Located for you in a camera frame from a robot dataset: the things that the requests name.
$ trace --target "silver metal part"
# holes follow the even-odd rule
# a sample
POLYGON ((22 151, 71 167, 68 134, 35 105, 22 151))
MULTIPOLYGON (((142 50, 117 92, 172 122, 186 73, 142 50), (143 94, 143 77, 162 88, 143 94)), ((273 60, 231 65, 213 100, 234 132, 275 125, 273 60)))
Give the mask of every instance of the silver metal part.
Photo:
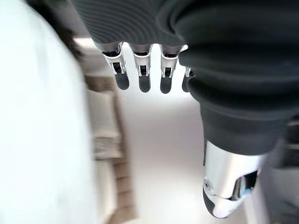
POLYGON ((146 76, 148 77, 150 75, 150 53, 151 53, 151 47, 147 49, 148 54, 145 56, 137 55, 133 53, 134 55, 134 60, 135 60, 135 66, 138 71, 138 75, 141 77, 142 76, 142 70, 141 66, 146 66, 146 76))
POLYGON ((121 68, 121 73, 125 74, 126 73, 126 62, 125 59, 122 55, 122 45, 119 44, 119 54, 117 56, 111 57, 111 56, 107 56, 105 54, 103 54, 103 56, 105 57, 108 65, 112 68, 113 73, 116 75, 117 72, 115 71, 114 68, 114 63, 119 63, 120 64, 120 68, 121 68))
POLYGON ((234 154, 207 142, 203 187, 207 197, 215 204, 215 217, 227 217, 242 203, 254 188, 247 184, 249 178, 254 179, 255 184, 257 171, 266 156, 234 154))
POLYGON ((165 78, 166 76, 169 76, 169 78, 172 78, 173 72, 177 65, 179 52, 172 53, 172 54, 176 54, 177 55, 176 57, 166 57, 163 54, 163 46, 160 46, 160 48, 161 48, 161 76, 162 76, 162 78, 165 78), (170 69, 169 75, 165 75, 166 69, 170 69))
POLYGON ((186 67, 186 72, 185 72, 185 76, 188 78, 189 74, 190 74, 191 68, 186 67))
POLYGON ((160 45, 160 47, 162 47, 165 52, 170 53, 170 54, 178 54, 179 52, 182 51, 184 46, 185 45, 183 45, 183 46, 168 46, 168 45, 164 45, 164 44, 160 45))
POLYGON ((152 47, 152 44, 133 44, 130 43, 130 47, 133 51, 133 53, 138 52, 138 53, 144 53, 144 52, 149 52, 149 50, 152 47))

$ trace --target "white blurry object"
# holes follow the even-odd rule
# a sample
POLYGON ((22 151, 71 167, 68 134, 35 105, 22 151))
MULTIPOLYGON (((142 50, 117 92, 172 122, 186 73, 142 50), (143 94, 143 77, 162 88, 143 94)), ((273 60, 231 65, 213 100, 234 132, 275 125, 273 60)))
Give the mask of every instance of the white blurry object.
POLYGON ((88 90, 88 102, 95 158, 121 157, 121 134, 113 108, 113 92, 88 90))
POLYGON ((23 1, 0 30, 0 223, 98 224, 80 67, 23 1))
POLYGON ((111 161, 95 161, 95 174, 101 217, 98 223, 106 224, 117 208, 116 178, 111 161))

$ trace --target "robotic hand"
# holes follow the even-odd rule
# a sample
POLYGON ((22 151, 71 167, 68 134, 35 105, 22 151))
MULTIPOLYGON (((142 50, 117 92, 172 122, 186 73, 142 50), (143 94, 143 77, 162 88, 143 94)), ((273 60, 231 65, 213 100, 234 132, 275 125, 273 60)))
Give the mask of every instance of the robotic hand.
POLYGON ((161 46, 163 93, 178 57, 186 66, 182 88, 200 102, 206 139, 204 201, 213 216, 227 217, 299 113, 299 3, 71 1, 120 89, 129 87, 122 42, 131 46, 142 92, 150 90, 153 43, 161 46))

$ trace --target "white floor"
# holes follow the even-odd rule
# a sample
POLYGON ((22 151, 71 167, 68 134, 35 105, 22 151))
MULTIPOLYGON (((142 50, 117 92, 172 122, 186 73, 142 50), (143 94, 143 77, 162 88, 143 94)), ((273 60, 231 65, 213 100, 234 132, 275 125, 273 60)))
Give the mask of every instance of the white floor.
POLYGON ((212 217, 202 198, 203 130, 199 104, 181 89, 177 65, 169 94, 160 91, 160 51, 151 56, 151 89, 139 90, 127 44, 123 47, 130 87, 119 90, 141 224, 244 224, 243 209, 227 219, 212 217))

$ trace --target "black fingertip pad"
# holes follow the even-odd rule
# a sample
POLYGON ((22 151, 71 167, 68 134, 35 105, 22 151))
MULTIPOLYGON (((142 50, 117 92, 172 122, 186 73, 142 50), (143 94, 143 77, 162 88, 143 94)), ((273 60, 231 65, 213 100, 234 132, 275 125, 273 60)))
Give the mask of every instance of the black fingertip pad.
POLYGON ((161 83, 160 83, 160 90, 162 93, 166 94, 169 93, 171 90, 171 83, 172 83, 172 78, 169 77, 161 77, 161 83))
POLYGON ((139 88, 142 92, 148 92, 150 90, 150 76, 139 76, 139 88))
POLYGON ((117 73, 117 75, 115 75, 115 80, 118 88, 120 88, 121 90, 126 90, 127 88, 129 88, 130 82, 127 73, 117 73))
POLYGON ((189 81, 189 78, 190 77, 184 76, 183 83, 182 83, 182 89, 183 89, 184 92, 189 92, 188 87, 187 87, 187 83, 189 81))
POLYGON ((209 211, 209 213, 214 216, 215 218, 218 218, 216 217, 214 214, 213 214, 213 210, 215 208, 215 204, 208 198, 208 196, 206 195, 205 193, 205 190, 204 188, 202 188, 202 195, 204 197, 204 202, 205 202, 205 205, 206 205, 206 209, 209 211))

